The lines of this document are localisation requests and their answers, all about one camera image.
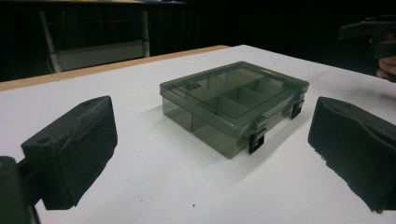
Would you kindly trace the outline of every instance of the black foam block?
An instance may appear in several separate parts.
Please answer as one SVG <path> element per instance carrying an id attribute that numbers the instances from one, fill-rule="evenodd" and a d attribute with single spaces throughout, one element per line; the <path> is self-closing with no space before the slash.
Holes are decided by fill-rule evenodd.
<path id="1" fill-rule="evenodd" d="M 372 211 L 396 209 L 396 126 L 355 105 L 319 97 L 309 144 Z"/>
<path id="2" fill-rule="evenodd" d="M 109 96 L 81 103 L 25 141 L 48 210 L 69 209 L 105 169 L 118 142 Z"/>

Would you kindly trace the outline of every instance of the wooden table edge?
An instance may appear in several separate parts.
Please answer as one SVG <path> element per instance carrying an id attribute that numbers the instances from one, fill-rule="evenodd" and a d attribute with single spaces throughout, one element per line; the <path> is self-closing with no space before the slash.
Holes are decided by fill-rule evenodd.
<path id="1" fill-rule="evenodd" d="M 169 53 L 169 54 L 158 55 L 158 56 L 142 58 L 142 59 L 135 59 L 135 60 L 125 61 L 125 62 L 120 62 L 120 63 L 109 63 L 109 64 L 98 65 L 98 66 L 88 67 L 88 68 L 82 68 L 82 69 L 77 69 L 77 70 L 72 70 L 72 71 L 67 71 L 67 72 L 62 72 L 62 73 L 5 81 L 5 82 L 0 82 L 0 91 L 8 91 L 8 90 L 13 90 L 13 89 L 17 89 L 17 88 L 23 88 L 23 87 L 48 83 L 48 82 L 52 82 L 52 81 L 60 81 L 60 80 L 73 78 L 73 77 L 83 77 L 83 76 L 100 73 L 100 72 L 105 72 L 105 71 L 109 71 L 109 70 L 114 70 L 114 69 L 118 69 L 118 68 L 129 67 L 129 66 L 139 65 L 139 64 L 143 64 L 143 63 L 158 62 L 161 60 L 173 59 L 173 58 L 177 58 L 177 57 L 183 57 L 183 56 L 188 56 L 188 55 L 193 55 L 193 54 L 198 54 L 198 53 L 205 53 L 205 52 L 209 52 L 212 50 L 227 49 L 227 48 L 228 48 L 228 46 L 225 46 L 225 45 L 217 45 L 217 46 L 213 46 L 213 47 L 185 50 L 185 51 L 181 51 L 181 52 Z"/>

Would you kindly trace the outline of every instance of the black wall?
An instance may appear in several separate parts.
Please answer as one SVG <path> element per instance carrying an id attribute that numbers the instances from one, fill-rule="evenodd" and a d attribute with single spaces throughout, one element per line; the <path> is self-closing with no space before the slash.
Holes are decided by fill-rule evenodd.
<path id="1" fill-rule="evenodd" d="M 386 3 L 186 1 L 188 7 L 148 11 L 151 55 L 215 45 L 250 45 L 317 63 L 373 75 L 377 60 L 369 36 L 339 41 L 342 25 L 395 14 Z M 50 10 L 57 49 L 128 41 L 141 34 L 134 9 Z M 126 20 L 110 24 L 97 21 Z M 67 21 L 64 25 L 56 21 Z M 0 7 L 0 81 L 50 73 L 49 56 L 37 10 Z"/>

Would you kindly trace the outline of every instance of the hand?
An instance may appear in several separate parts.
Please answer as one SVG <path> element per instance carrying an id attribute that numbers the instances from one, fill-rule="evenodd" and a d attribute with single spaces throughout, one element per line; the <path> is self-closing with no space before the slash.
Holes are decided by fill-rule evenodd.
<path id="1" fill-rule="evenodd" d="M 396 56 L 382 58 L 378 61 L 379 69 L 376 75 L 382 78 L 388 78 L 389 74 L 396 75 Z"/>

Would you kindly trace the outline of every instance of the table surface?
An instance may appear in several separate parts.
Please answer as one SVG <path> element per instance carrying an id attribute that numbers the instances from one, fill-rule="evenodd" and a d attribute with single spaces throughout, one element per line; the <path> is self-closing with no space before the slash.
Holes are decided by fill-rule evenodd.
<path id="1" fill-rule="evenodd" d="M 252 155 L 228 160 L 163 114 L 159 90 L 162 82 L 239 61 L 310 85 L 297 118 L 278 123 Z M 113 101 L 113 158 L 77 207 L 47 211 L 40 201 L 43 224 L 396 223 L 396 211 L 371 212 L 307 142 L 319 96 L 396 124 L 394 83 L 250 46 L 110 68 L 23 88 L 22 80 L 0 85 L 1 155 L 17 161 L 22 142 L 72 107 L 103 95 Z"/>

